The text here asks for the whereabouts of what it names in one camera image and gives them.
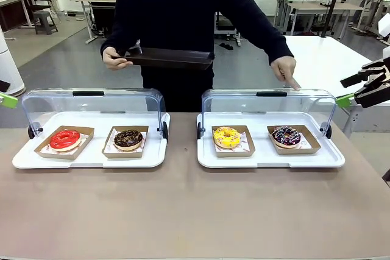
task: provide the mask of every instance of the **hand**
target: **hand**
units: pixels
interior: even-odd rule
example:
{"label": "hand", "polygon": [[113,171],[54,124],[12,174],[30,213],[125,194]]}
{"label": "hand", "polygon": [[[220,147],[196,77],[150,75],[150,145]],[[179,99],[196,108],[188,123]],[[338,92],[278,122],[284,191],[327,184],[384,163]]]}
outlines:
{"label": "hand", "polygon": [[133,65],[132,62],[127,62],[124,58],[113,59],[112,57],[119,57],[119,54],[116,53],[115,48],[107,47],[103,51],[103,62],[108,69],[119,70],[126,68],[130,65]]}
{"label": "hand", "polygon": [[293,79],[297,61],[291,56],[284,56],[276,59],[271,63],[276,78],[281,82],[286,82],[295,90],[299,90],[299,85]]}

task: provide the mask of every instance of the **clear plastic lid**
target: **clear plastic lid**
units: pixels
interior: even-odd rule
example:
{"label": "clear plastic lid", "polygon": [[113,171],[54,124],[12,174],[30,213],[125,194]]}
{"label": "clear plastic lid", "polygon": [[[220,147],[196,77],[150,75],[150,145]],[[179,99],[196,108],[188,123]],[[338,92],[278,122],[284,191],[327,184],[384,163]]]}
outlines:
{"label": "clear plastic lid", "polygon": [[132,88],[33,90],[23,97],[22,106],[30,122],[33,136],[40,135],[47,121],[64,112],[73,112],[74,117],[85,112],[102,115],[144,113],[149,118],[158,120],[158,131],[163,134],[161,117],[165,113],[165,103],[157,90]]}
{"label": "clear plastic lid", "polygon": [[297,114],[303,113],[301,117],[313,118],[320,133],[330,137],[329,125],[335,109],[336,98],[323,90],[209,90],[202,96],[200,130],[206,131],[207,119],[214,119],[217,113],[269,114],[261,117],[262,120],[270,117],[270,123],[275,116],[272,114],[277,113],[285,124],[289,117],[294,115],[296,120]]}

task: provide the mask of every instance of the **person's left hand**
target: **person's left hand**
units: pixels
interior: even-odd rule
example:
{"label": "person's left hand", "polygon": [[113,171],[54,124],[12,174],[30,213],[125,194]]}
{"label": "person's left hand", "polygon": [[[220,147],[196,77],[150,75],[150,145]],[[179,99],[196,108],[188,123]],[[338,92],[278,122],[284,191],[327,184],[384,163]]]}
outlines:
{"label": "person's left hand", "polygon": [[281,82],[286,82],[295,90],[299,90],[299,85],[293,79],[297,61],[291,56],[284,56],[276,59],[271,63],[276,78]]}

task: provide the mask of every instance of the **gray stool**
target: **gray stool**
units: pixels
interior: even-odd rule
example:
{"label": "gray stool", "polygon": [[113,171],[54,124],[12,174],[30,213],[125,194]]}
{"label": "gray stool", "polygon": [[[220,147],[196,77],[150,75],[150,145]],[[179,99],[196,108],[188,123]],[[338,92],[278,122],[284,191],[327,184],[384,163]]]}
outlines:
{"label": "gray stool", "polygon": [[[39,10],[37,12],[33,12],[32,16],[34,17],[34,24],[35,24],[35,32],[38,34],[38,32],[46,32],[47,35],[52,35],[52,30],[59,31],[57,26],[54,24],[54,20],[51,17],[51,14],[49,12],[46,12],[44,10]],[[49,24],[48,18],[51,19],[53,24]]]}

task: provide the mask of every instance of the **yellow icing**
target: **yellow icing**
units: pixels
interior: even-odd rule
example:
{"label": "yellow icing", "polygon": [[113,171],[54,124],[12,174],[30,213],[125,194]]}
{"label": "yellow icing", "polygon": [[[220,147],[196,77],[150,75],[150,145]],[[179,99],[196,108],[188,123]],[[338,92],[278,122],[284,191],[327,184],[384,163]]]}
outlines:
{"label": "yellow icing", "polygon": [[240,140],[241,134],[235,129],[219,127],[214,131],[214,141],[220,147],[232,149],[239,144]]}

